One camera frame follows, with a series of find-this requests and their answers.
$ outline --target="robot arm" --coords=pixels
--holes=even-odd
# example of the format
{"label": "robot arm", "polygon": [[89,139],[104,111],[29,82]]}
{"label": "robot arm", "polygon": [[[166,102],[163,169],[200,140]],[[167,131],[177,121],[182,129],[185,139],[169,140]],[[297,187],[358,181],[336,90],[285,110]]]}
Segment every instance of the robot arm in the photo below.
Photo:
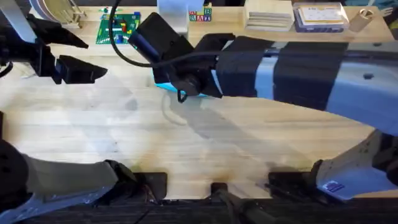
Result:
{"label": "robot arm", "polygon": [[[153,24],[163,29],[153,29]],[[155,82],[170,82],[181,103],[200,93],[267,98],[377,129],[342,155],[317,162],[311,172],[270,173],[272,195],[333,203],[398,189],[398,43],[387,52],[373,44],[286,44],[208,34],[193,48],[157,14],[151,14],[129,42],[151,63],[220,51],[218,56],[154,68]]]}
{"label": "robot arm", "polygon": [[37,76],[51,77],[56,84],[61,84],[62,80],[66,84],[94,83],[108,71],[67,55],[55,58],[48,44],[88,48],[61,24],[36,19],[32,15],[25,18],[14,0],[1,1],[0,9],[13,26],[0,30],[0,66],[9,63],[1,76],[12,69],[12,62],[28,62]]}

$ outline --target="black cable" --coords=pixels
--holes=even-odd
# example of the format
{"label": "black cable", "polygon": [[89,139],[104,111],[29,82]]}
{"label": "black cable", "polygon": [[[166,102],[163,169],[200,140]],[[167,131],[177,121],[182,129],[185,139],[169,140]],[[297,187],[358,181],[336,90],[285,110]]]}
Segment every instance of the black cable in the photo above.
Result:
{"label": "black cable", "polygon": [[114,41],[114,36],[113,36],[112,22],[113,22],[113,19],[114,19],[116,8],[119,6],[120,2],[121,2],[121,0],[115,0],[115,2],[113,4],[113,7],[112,7],[112,10],[111,10],[111,14],[109,15],[109,22],[108,22],[109,41],[111,42],[112,48],[116,52],[116,54],[119,57],[121,57],[124,61],[126,61],[127,63],[130,63],[130,64],[138,66],[138,67],[144,67],[144,68],[159,68],[159,67],[164,67],[166,65],[170,65],[170,64],[176,63],[176,62],[181,62],[183,60],[186,60],[186,59],[192,58],[192,57],[218,56],[221,53],[220,51],[216,51],[216,52],[195,52],[195,53],[186,54],[186,55],[179,56],[179,57],[173,58],[171,60],[164,61],[164,62],[159,62],[159,63],[141,63],[141,62],[136,62],[136,61],[133,61],[133,60],[127,58],[126,56],[124,56],[122,54],[122,52],[120,52],[120,50],[116,46],[116,43]]}
{"label": "black cable", "polygon": [[134,224],[140,223],[147,215],[148,213],[152,211],[152,209],[148,209],[146,212],[144,212],[138,219],[137,221],[134,222]]}
{"label": "black cable", "polygon": [[11,72],[12,68],[14,68],[14,64],[12,62],[9,62],[7,68],[0,72],[0,78],[6,76],[9,72]]}

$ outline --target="wooden table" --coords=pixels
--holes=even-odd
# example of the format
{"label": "wooden table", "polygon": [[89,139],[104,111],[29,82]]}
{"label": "wooden table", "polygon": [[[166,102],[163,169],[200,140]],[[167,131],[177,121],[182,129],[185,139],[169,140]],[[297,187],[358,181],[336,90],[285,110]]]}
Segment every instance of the wooden table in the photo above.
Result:
{"label": "wooden table", "polygon": [[[315,161],[337,156],[373,130],[341,116],[264,99],[189,98],[180,104],[175,93],[154,86],[150,69],[129,65],[110,46],[94,44],[99,8],[83,7],[88,20],[83,21],[82,30],[74,30],[90,44],[89,50],[52,46],[55,54],[74,55],[108,68],[95,85],[55,85],[50,78],[24,78],[32,70],[22,64],[1,80],[4,138],[21,152],[51,161],[114,159],[132,170],[165,171],[169,175],[167,198],[206,197],[214,181],[227,182],[240,197],[263,198],[269,197],[263,183],[270,170],[309,170]],[[141,11],[144,17],[154,10],[121,9],[123,13]],[[218,10],[208,27],[192,24],[193,43],[207,32],[227,32],[229,27],[240,32],[235,24],[238,18],[231,21],[239,8],[220,8],[230,17],[218,17]],[[378,20],[366,32],[386,28]],[[217,22],[229,27],[218,30]],[[304,40],[305,35],[248,34],[283,40]],[[353,40],[365,41],[364,35]],[[372,35],[372,42],[388,39],[382,32]],[[310,36],[318,39],[329,34]],[[123,50],[144,61],[132,47],[126,45]]]}

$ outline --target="colorful blocks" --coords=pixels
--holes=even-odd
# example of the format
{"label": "colorful blocks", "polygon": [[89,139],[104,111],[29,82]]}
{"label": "colorful blocks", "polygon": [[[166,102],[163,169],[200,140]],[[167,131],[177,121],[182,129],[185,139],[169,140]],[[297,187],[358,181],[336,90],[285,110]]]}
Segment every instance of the colorful blocks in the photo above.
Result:
{"label": "colorful blocks", "polygon": [[203,7],[201,11],[189,11],[189,21],[210,22],[212,11],[211,3],[209,3],[208,6]]}

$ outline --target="black tape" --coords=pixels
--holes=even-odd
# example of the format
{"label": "black tape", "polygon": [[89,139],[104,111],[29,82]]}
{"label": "black tape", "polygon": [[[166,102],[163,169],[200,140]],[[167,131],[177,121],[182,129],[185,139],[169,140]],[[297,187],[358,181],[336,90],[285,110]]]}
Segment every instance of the black tape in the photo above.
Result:
{"label": "black tape", "polygon": [[347,46],[348,43],[288,43],[280,50],[274,67],[274,100],[325,110]]}
{"label": "black tape", "polygon": [[266,48],[274,42],[239,36],[218,59],[217,78],[224,96],[256,97],[256,72]]}

